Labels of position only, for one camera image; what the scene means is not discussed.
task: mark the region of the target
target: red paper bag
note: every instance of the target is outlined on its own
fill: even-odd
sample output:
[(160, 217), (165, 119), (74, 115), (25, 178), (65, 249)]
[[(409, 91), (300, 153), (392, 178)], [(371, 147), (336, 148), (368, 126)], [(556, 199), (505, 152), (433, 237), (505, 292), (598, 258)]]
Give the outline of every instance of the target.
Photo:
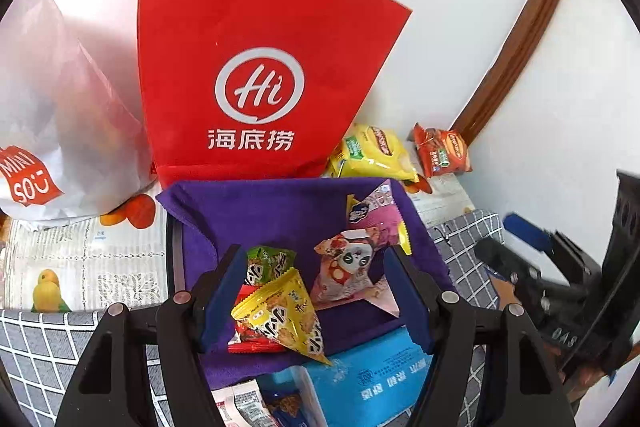
[(162, 185), (321, 174), (409, 15), (393, 0), (139, 0)]

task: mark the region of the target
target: blue tissue package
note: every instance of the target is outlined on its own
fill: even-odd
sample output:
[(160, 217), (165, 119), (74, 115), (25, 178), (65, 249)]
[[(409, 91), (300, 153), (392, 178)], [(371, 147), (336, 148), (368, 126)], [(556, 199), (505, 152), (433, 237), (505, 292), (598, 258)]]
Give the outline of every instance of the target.
[(303, 365), (329, 427), (376, 427), (413, 406), (431, 363), (404, 327), (329, 359)]

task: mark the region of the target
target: shopping bag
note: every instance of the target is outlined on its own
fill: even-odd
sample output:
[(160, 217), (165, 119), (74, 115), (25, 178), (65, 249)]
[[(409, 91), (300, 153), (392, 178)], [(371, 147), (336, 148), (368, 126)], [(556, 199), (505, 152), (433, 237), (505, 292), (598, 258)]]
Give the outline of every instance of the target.
[(318, 176), (409, 15), (393, 0), (139, 0), (162, 185)]
[(142, 124), (54, 0), (0, 22), (0, 208), (35, 228), (109, 212), (152, 180)]

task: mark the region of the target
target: white circular logo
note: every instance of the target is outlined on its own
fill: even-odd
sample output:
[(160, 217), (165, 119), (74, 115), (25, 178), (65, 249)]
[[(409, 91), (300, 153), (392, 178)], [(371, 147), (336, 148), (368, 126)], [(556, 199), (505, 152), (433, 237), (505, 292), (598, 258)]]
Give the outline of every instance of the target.
[[(239, 87), (234, 91), (234, 95), (238, 97), (235, 101), (236, 107), (234, 107), (226, 97), (226, 83), (231, 74), (238, 68), (238, 66), (241, 66), (254, 58), (272, 58), (273, 60), (281, 62), (289, 68), (294, 81), (293, 93), (287, 103), (273, 114), (264, 118), (258, 118), (257, 116), (245, 114), (241, 111), (244, 109), (248, 96), (252, 92), (255, 92), (253, 101), (254, 107), (258, 107), (263, 100), (265, 100), (268, 105), (279, 105), (282, 101), (282, 98), (278, 98), (278, 92), (282, 85), (282, 76), (277, 75), (275, 70), (268, 72), (263, 81), (259, 83), (258, 78), (264, 70), (264, 64), (260, 64), (255, 68), (254, 73), (247, 79), (244, 87)], [(276, 82), (272, 86), (271, 81), (274, 78), (276, 78)], [(299, 62), (294, 57), (277, 48), (251, 48), (250, 50), (239, 53), (223, 66), (216, 79), (215, 94), (216, 101), (218, 102), (220, 109), (222, 109), (227, 116), (242, 123), (258, 124), (270, 123), (279, 120), (288, 114), (300, 101), (300, 97), (302, 96), (304, 89), (305, 73), (303, 73), (302, 66), (300, 66)]]

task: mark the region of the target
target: green snack package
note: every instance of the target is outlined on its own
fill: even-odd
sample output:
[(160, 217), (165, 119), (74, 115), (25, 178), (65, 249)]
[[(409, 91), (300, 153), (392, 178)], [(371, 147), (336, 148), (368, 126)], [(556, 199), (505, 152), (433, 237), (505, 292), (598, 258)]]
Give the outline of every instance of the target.
[(296, 253), (284, 248), (253, 247), (246, 256), (249, 264), (244, 284), (262, 286), (291, 268)]

